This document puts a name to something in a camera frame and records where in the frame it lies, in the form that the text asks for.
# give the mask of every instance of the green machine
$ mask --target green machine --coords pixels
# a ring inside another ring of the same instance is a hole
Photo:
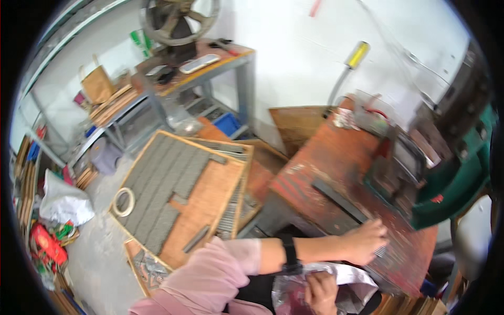
[[[490,100],[484,59],[471,42],[439,104],[422,104],[408,133],[389,128],[365,184],[416,230],[455,219],[491,188]]]

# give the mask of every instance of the handwheel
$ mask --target handwheel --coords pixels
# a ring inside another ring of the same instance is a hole
[[[140,24],[144,32],[156,42],[168,46],[186,45],[202,37],[212,25],[214,25],[219,14],[219,0],[212,1],[212,10],[209,17],[205,17],[198,12],[191,10],[191,5],[195,0],[143,0],[140,9]],[[161,28],[154,26],[153,7],[157,7],[162,13],[167,14],[166,20]],[[201,28],[195,34],[184,38],[172,38],[172,33],[177,26],[179,19],[187,16],[201,24]]]

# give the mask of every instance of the purple stool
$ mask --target purple stool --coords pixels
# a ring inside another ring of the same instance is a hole
[[[117,170],[117,160],[122,152],[107,142],[106,138],[99,138],[91,146],[91,162],[104,175],[113,175]]]

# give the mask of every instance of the person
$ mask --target person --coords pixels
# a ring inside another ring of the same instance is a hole
[[[347,261],[363,266],[375,258],[376,249],[387,245],[386,233],[387,228],[377,219],[368,220],[342,236],[293,238],[293,242],[297,259],[303,265],[322,261]],[[250,289],[254,276],[262,279],[259,275],[278,273],[286,261],[286,251],[279,238],[222,241],[213,237],[203,248],[196,250],[184,266],[170,274],[152,298],[141,299],[131,306],[129,314],[274,314],[271,290],[248,294],[266,295],[269,303],[240,299],[240,296],[244,296],[243,289]],[[306,280],[305,301],[315,314],[336,315],[338,286],[335,278],[320,272],[308,275]]]

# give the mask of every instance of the brown paper bag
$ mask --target brown paper bag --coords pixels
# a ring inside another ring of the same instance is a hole
[[[115,87],[108,78],[105,69],[98,63],[98,59],[95,54],[93,55],[93,60],[96,65],[96,69],[83,78],[84,67],[80,66],[79,76],[81,79],[81,85],[84,88],[86,95],[94,105],[105,102],[110,96],[112,96],[112,94],[114,94]]]

